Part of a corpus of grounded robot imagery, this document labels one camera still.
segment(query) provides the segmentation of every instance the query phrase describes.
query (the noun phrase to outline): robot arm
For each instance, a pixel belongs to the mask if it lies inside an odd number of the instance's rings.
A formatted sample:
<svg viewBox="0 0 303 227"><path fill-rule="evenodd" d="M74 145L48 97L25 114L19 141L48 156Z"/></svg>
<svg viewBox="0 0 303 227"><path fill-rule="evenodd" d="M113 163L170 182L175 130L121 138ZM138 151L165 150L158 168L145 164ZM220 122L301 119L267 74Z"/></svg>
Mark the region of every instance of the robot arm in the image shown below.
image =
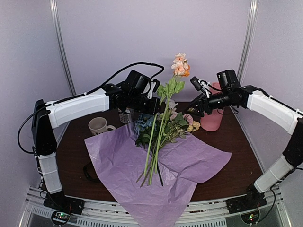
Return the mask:
<svg viewBox="0 0 303 227"><path fill-rule="evenodd" d="M264 192L292 173L303 162L303 114L275 100L262 89L254 86L241 87L234 70L217 74L221 91L209 94L206 81L192 78L196 90L203 93L194 99L186 109L188 113L203 117L204 112L211 114L213 109L225 106L241 106L255 111L280 125L292 135L282 156L252 185L247 188L247 195L229 199L227 205L230 213L265 205Z"/></svg>
<svg viewBox="0 0 303 227"><path fill-rule="evenodd" d="M62 190L56 164L57 142L53 129L85 115L115 108L124 111L129 107L136 112L155 114L160 109L160 101L152 97L152 94L159 84L157 80L151 81L147 76L133 70L127 79L118 85L105 84L88 93L62 100L36 102L32 134L39 173L48 191L45 206L67 208L67 213L81 213L81 208L78 207L83 207L83 201L65 197Z"/></svg>

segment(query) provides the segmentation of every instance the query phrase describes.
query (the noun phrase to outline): pink cup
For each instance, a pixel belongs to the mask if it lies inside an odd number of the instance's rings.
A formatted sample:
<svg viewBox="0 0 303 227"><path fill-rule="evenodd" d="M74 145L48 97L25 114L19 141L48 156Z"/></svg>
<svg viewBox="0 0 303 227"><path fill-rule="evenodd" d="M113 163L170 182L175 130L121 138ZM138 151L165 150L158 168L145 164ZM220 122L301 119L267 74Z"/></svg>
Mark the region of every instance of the pink cup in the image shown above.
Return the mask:
<svg viewBox="0 0 303 227"><path fill-rule="evenodd" d="M221 89L219 83L212 83L212 86L216 89ZM210 88L210 91L215 94L219 91L213 90ZM217 131L220 127L222 120L222 115L218 113L218 109L214 109L211 115L205 113L204 117L201 117L200 124L201 127L206 131Z"/></svg>

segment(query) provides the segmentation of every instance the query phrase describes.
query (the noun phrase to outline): flower bouquet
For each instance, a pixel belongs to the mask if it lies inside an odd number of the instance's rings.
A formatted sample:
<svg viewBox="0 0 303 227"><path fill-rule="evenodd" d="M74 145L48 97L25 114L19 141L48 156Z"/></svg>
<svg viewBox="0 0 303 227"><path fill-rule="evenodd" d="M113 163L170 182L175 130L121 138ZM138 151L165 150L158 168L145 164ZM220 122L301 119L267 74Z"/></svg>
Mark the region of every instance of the flower bouquet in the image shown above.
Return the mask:
<svg viewBox="0 0 303 227"><path fill-rule="evenodd" d="M190 75L190 65L185 59L184 53L179 53L175 56L174 64L171 68L174 70L173 77L165 85L160 85L158 88L158 95L160 97L160 104L165 102L164 112L153 115L141 114L135 124L135 131L138 135L136 140L137 146L147 148L147 156L145 161L145 168L137 181L144 176L141 186L144 185L148 178L148 185L152 184L153 174L159 174L161 184L162 178L158 167L158 155L161 148L167 143L175 143L176 138L185 139L187 132L197 131L200 127L199 122L195 122L191 115L176 112L176 103L171 99L175 93L180 92L185 82L181 81L182 77Z"/></svg>

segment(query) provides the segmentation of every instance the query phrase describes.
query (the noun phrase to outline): metal base plate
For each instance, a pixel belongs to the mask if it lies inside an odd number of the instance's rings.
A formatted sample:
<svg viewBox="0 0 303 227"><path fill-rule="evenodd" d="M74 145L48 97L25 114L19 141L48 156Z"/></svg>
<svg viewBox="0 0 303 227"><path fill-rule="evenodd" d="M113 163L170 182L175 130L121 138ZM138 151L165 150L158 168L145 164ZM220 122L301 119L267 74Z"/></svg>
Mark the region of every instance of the metal base plate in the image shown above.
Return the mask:
<svg viewBox="0 0 303 227"><path fill-rule="evenodd" d="M71 205L71 211L70 213L72 214L82 214L83 208L84 208L84 200L80 200L80 199L75 199L75 198L71 198L71 197L65 197L68 200L68 203ZM61 208L58 207L53 200L49 197L49 195L47 194L45 197L45 200L43 202L43 205L55 210L60 210Z"/></svg>
<svg viewBox="0 0 303 227"><path fill-rule="evenodd" d="M246 207L246 195L236 198L231 198L226 200L227 209L230 214L238 213L238 212L244 212L256 207ZM256 201L256 204L258 204L259 207L265 206L267 204L265 198L260 198L258 201Z"/></svg>

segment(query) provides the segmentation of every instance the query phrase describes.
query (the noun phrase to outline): black cable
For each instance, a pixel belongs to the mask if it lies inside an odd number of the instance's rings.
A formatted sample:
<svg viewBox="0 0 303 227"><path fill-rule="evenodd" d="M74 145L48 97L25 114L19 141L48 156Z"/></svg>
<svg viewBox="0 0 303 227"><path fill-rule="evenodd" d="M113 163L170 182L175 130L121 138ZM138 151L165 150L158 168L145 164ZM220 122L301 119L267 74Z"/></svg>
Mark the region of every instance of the black cable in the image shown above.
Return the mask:
<svg viewBox="0 0 303 227"><path fill-rule="evenodd" d="M282 103L281 101L279 101L279 100L277 100L277 99L275 99L275 98L273 98L273 97L270 97L270 95L269 95L266 91L264 91L263 89L259 88L258 90L259 90L259 91L262 91L262 93L265 94L265 96L267 96L268 98L270 98L270 99L276 101L277 103L280 103L281 105L283 105L283 106L285 106L285 107L291 109L292 111L297 112L297 110L295 110L295 109L292 108L291 106L286 105L285 103Z"/></svg>
<svg viewBox="0 0 303 227"><path fill-rule="evenodd" d="M95 183L101 183L101 181L99 180L99 178L92 178L91 175L88 173L87 169L90 165L93 165L93 163L90 161L89 163L87 163L84 167L83 167L83 172L85 175L85 178L89 181L95 182Z"/></svg>
<svg viewBox="0 0 303 227"><path fill-rule="evenodd" d="M45 192L45 191L46 191L46 190L44 189L44 190L42 190L42 191L39 193L39 195L40 195L40 197L41 197L42 199L46 199L46 198L42 197L42 195L41 195L41 194L42 194L43 192Z"/></svg>
<svg viewBox="0 0 303 227"><path fill-rule="evenodd" d="M271 210L272 210L272 209L274 208L274 206L275 206L276 194L275 194L275 192L274 192L274 190L273 190L273 187L274 187L274 186L275 186L275 185L273 185L273 186L270 187L270 190L271 190L271 192L272 192L273 195L274 195L273 205L270 207L270 209L269 209L269 211L267 212L267 214L266 214L261 220L258 221L258 223L260 223L261 221L263 221L263 220L269 215L269 213L271 212Z"/></svg>
<svg viewBox="0 0 303 227"><path fill-rule="evenodd" d="M208 86L211 87L211 88L212 88L213 90L215 90L215 91L222 91L222 90L220 90L220 89L217 89L217 88L211 86L210 84L209 84Z"/></svg>
<svg viewBox="0 0 303 227"><path fill-rule="evenodd" d="M234 112L235 113L220 113L219 112L219 109L217 109L217 112L219 113L219 114L221 114L221 115L236 115L236 114L238 114L239 113L239 111L238 110L236 110L233 106L231 106L231 108L234 110Z"/></svg>
<svg viewBox="0 0 303 227"><path fill-rule="evenodd" d="M78 98L78 97L82 97L82 96L85 96L85 95L89 95L91 93L94 93L95 91L99 90L100 88L102 88L105 84L107 84L112 78L114 78L116 75L118 75L120 72L124 71L125 69L128 69L132 66L135 66L135 65L150 65L150 66L156 66L156 67L159 67L161 68L160 71L158 71L156 74L154 74L150 79L154 78L155 76L157 76L158 74L162 73L164 71L164 67L161 66L161 65L158 65L158 64L155 64L155 63L147 63L147 62L136 62L136 63L133 63L133 64L130 64L128 66L125 66L124 68L118 70L115 74L113 74L110 78L108 78L104 83L102 83L100 86L86 92L86 93L83 93L83 94L79 94L79 95L76 95L76 96L71 96L71 97L68 97L68 98L64 98L64 99L60 99L58 100L57 102L55 102L54 104L58 104L58 103L61 103L61 102L65 102L65 101L68 101L68 100L72 100L74 98Z"/></svg>
<svg viewBox="0 0 303 227"><path fill-rule="evenodd" d="M162 73L164 71L164 67L161 66L161 65L158 65L158 64L155 64L155 63L147 63L147 62L136 62L136 63L133 63L133 64L130 64L128 66L125 66L124 68L118 70L114 75L112 75L110 78L108 78L103 84L101 84L100 87L104 86L105 84L107 84L112 78L114 78L116 75L118 75L120 72L124 71L125 69L128 69L132 66L135 66L135 65L150 65L150 66L156 66L156 67L159 67L161 68L161 70L159 72L157 72L156 74L154 74L152 78L154 78L155 76L157 76L158 74Z"/></svg>
<svg viewBox="0 0 303 227"><path fill-rule="evenodd" d="M30 151L27 151L25 150L22 146L21 146L21 143L20 143L20 133L21 133L21 130L23 128L23 126L26 124L26 122L28 122L29 119L31 119L35 114L39 113L40 111L42 111L43 109L45 109L46 107L50 106L51 104L48 104L48 105L45 105L43 106L42 108L36 110L35 112L33 112L28 118L26 118L26 120L21 124L19 130L18 130L18 133L17 133L17 142L18 142L18 145L20 147L21 150L23 150L25 153L27 154L34 154L34 150L35 150L35 147L32 147L33 149L33 152L30 152Z"/></svg>

